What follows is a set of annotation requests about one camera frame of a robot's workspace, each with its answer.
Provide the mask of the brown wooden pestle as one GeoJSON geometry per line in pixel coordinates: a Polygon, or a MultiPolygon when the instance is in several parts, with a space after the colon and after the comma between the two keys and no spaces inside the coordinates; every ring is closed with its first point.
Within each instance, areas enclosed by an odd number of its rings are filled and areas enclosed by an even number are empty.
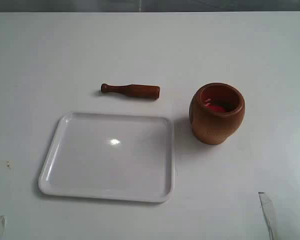
{"type": "Polygon", "coordinates": [[[154,85],[129,84],[114,86],[103,83],[100,90],[104,94],[121,94],[131,98],[157,100],[160,97],[160,87],[154,85]]]}

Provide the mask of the wooden mortar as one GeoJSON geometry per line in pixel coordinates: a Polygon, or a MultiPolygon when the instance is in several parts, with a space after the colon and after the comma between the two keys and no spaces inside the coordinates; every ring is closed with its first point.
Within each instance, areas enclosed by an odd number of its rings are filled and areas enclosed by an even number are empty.
{"type": "Polygon", "coordinates": [[[209,83],[200,87],[189,105],[189,121],[194,136],[208,145],[219,145],[240,127],[245,116],[245,99],[233,86],[209,83]],[[227,112],[214,112],[204,106],[212,99],[227,112]]]}

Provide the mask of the red object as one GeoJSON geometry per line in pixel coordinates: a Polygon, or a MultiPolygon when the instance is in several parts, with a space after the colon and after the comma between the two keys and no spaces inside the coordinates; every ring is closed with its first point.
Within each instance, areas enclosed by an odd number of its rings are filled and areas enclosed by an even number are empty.
{"type": "Polygon", "coordinates": [[[221,104],[213,101],[211,98],[208,98],[206,99],[204,102],[203,102],[204,106],[214,112],[217,112],[217,113],[226,113],[227,110],[224,106],[222,106],[221,104]]]}

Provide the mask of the white rectangular plastic tray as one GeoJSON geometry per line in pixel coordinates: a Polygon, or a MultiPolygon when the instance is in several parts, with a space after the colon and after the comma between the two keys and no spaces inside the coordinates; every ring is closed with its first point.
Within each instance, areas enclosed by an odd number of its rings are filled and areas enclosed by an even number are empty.
{"type": "Polygon", "coordinates": [[[58,197],[162,203],[174,178],[169,119],[69,112],[58,122],[38,188],[58,197]]]}

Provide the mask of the clear tape strip right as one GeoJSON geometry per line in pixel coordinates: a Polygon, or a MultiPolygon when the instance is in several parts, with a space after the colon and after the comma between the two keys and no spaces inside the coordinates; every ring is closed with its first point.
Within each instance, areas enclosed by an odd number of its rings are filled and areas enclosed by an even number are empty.
{"type": "Polygon", "coordinates": [[[265,192],[259,192],[258,196],[262,208],[263,218],[268,230],[269,239],[278,240],[278,222],[273,202],[265,192]]]}

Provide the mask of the clear tape piece left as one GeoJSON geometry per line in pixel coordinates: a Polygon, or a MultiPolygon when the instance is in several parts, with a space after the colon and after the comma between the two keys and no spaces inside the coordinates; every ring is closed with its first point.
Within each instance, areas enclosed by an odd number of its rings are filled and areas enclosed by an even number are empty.
{"type": "Polygon", "coordinates": [[[6,228],[6,217],[4,215],[0,216],[0,240],[2,239],[6,228]]]}

